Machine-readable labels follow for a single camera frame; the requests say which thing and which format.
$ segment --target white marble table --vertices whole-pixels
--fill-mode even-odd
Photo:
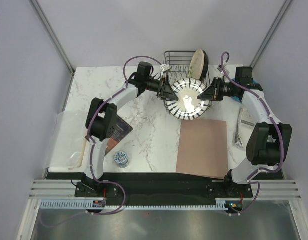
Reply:
[[[228,65],[230,77],[238,65]],[[127,76],[136,72],[136,66],[126,68]],[[209,67],[211,81],[220,76],[217,66]],[[78,67],[75,73],[65,111],[89,111],[93,98],[107,99],[125,82],[123,67]],[[233,136],[241,104],[231,98],[214,102],[201,119],[227,122],[228,166],[237,167],[246,157],[245,151],[233,146]],[[168,114],[162,100],[154,92],[145,92],[125,105],[118,115],[133,127],[106,157],[105,172],[164,172],[176,171],[181,120]],[[130,163],[119,168],[114,162],[117,151],[128,154]]]

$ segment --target brown cutting board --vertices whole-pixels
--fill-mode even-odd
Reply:
[[[176,172],[223,179],[228,171],[226,121],[182,121]]]

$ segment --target plate in dish rack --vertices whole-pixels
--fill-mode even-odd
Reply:
[[[198,100],[206,86],[195,78],[184,78],[175,82],[172,86],[178,101],[166,100],[167,110],[181,120],[194,120],[206,112],[210,101]]]

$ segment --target white wall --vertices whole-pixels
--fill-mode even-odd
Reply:
[[[275,114],[293,128],[284,170],[308,214],[308,0],[294,1],[254,70]]]
[[[39,0],[75,67],[122,66],[167,50],[224,51],[249,65],[284,0]]]
[[[29,1],[0,0],[0,240],[17,236],[69,83]]]

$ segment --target dish rack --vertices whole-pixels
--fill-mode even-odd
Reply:
[[[186,79],[189,77],[189,73],[192,71],[190,68],[190,64],[192,61],[192,58],[194,56],[194,53],[196,51],[166,51],[164,54],[164,64],[168,64],[171,66],[170,71],[164,73],[163,77],[168,79],[169,84],[172,86],[174,83],[181,79]],[[211,79],[208,77],[208,80],[206,76],[203,78],[203,83],[206,87],[209,87],[211,85]],[[170,113],[167,107],[166,100],[164,100],[164,106],[166,108],[166,111]]]

